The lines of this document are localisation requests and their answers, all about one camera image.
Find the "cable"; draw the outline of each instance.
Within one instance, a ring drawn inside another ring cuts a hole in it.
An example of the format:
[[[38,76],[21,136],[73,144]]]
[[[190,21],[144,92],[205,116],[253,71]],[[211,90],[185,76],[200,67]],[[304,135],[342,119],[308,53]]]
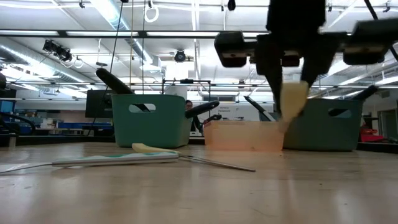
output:
[[[16,133],[18,135],[21,135],[21,133],[19,131],[12,129],[10,126],[8,126],[8,124],[5,121],[3,121],[3,119],[2,119],[3,116],[19,119],[19,120],[24,121],[25,123],[29,124],[32,129],[30,130],[30,133],[27,134],[27,135],[32,135],[36,131],[35,124],[33,122],[29,121],[28,119],[22,118],[20,116],[16,116],[16,115],[13,115],[13,114],[7,114],[7,113],[4,113],[4,112],[0,112],[0,118],[1,118],[0,119],[0,125],[5,127],[8,131],[11,131],[11,132]]]
[[[133,32],[132,32],[132,30],[133,30],[133,20],[134,20],[134,8],[132,7],[131,8],[131,36],[130,36],[130,41],[132,42],[132,40],[133,40]],[[130,88],[131,88],[131,74],[132,74],[132,71],[131,71],[131,67],[132,67],[132,59],[133,59],[133,57],[132,57],[132,47],[130,46],[130,67],[129,67],[129,77],[130,77],[130,79],[129,79],[129,86],[130,86]]]
[[[64,62],[62,60],[60,61],[60,63],[61,63],[61,65],[65,66],[65,68],[70,68],[73,66],[73,63],[71,65],[66,65],[66,64],[64,64]]]
[[[81,64],[80,64],[79,66],[76,65],[76,62],[77,62],[77,61],[81,62]],[[73,63],[73,65],[75,66],[75,68],[82,68],[84,64],[85,64],[84,61],[83,61],[82,59],[78,58],[78,57],[76,57],[75,63]]]
[[[145,19],[146,14],[147,14],[146,13],[147,12],[146,7],[147,7],[146,0],[144,0],[144,19]],[[142,30],[145,30],[145,22],[142,23]],[[142,39],[142,49],[144,49],[144,40],[145,40],[145,38]],[[144,58],[144,51],[143,50],[142,50],[142,53],[141,53],[141,58]],[[144,60],[142,60],[141,66],[142,66],[142,73],[141,73],[142,74],[142,94],[144,94]]]
[[[148,3],[150,4],[150,7],[144,7],[144,19],[146,22],[155,22],[157,18],[159,18],[159,9],[157,8],[157,6],[154,5],[154,2],[152,2],[152,0],[149,0]],[[155,10],[155,16],[152,19],[149,19],[147,12],[151,9]]]
[[[379,20],[376,12],[373,9],[372,4],[369,2],[369,0],[364,0],[364,1],[365,1],[365,4],[366,4],[366,7],[368,7],[368,9],[369,9],[369,12],[372,14],[373,19],[374,20]],[[394,58],[398,62],[398,54],[397,54],[397,52],[396,52],[396,50],[395,50],[393,45],[390,47],[390,51],[391,51],[392,56],[394,56]]]
[[[113,53],[112,53],[111,68],[109,69],[109,72],[112,72],[112,68],[113,68],[113,60],[114,60],[114,55],[115,55],[115,51],[116,51],[116,44],[117,44],[117,42],[118,42],[118,35],[119,35],[120,22],[121,22],[121,19],[122,19],[123,4],[124,4],[124,3],[122,2],[122,5],[121,5],[121,7],[120,7],[118,28],[116,29],[116,36],[115,36],[114,45],[113,45]],[[106,91],[108,90],[108,88],[109,88],[109,86],[106,85],[104,94],[102,95],[102,100],[101,100],[101,102],[99,103],[99,108],[101,108],[101,106],[102,106],[102,104],[103,104],[103,101],[104,101],[104,99],[105,99],[105,94],[106,94]],[[94,120],[93,120],[93,122],[92,122],[92,124],[91,124],[91,126],[90,126],[90,129],[88,130],[87,136],[90,135],[91,130],[93,129],[93,126],[94,126],[94,124],[95,124],[95,120],[97,119],[97,116],[98,116],[98,111],[99,111],[99,110],[96,110]]]

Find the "table surface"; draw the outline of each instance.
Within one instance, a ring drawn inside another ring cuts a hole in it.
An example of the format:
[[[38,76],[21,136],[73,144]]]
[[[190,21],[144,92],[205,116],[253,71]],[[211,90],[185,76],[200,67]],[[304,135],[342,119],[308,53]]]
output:
[[[257,172],[179,162],[0,175],[0,223],[391,223],[398,155],[377,152],[206,151],[186,154]],[[131,152],[114,143],[21,146],[0,164]]]

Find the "teal plastic bin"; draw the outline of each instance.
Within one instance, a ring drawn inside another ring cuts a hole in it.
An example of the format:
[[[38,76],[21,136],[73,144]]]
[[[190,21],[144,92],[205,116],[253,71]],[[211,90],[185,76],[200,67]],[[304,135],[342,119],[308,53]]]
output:
[[[361,126],[362,101],[309,99],[304,113],[289,126],[284,149],[308,151],[352,151]],[[330,116],[332,109],[346,109]]]
[[[154,105],[143,112],[133,104]],[[185,99],[174,95],[113,95],[114,133],[119,147],[132,143],[175,148],[188,144],[191,120],[185,118]]]

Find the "white spatula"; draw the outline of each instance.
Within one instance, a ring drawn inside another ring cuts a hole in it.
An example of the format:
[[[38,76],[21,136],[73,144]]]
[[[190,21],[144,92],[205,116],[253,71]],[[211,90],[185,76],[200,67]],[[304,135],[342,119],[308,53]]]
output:
[[[308,97],[308,83],[301,81],[298,83],[284,83],[280,93],[280,110],[282,119],[280,120],[280,131],[285,133],[289,128],[290,122],[297,117],[304,108]]]

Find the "yellow object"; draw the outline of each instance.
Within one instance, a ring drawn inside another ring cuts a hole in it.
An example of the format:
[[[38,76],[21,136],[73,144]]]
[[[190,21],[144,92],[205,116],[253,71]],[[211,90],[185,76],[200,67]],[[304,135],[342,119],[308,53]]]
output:
[[[278,122],[211,121],[205,124],[208,150],[280,152],[284,134]]]
[[[133,150],[135,150],[138,153],[148,153],[148,152],[176,152],[178,154],[181,153],[181,152],[170,150],[170,149],[161,149],[158,147],[146,146],[143,143],[133,143],[133,144],[131,144],[131,147]]]
[[[284,83],[280,93],[280,110],[282,112],[281,129],[287,131],[290,122],[304,108],[308,96],[308,83]]]

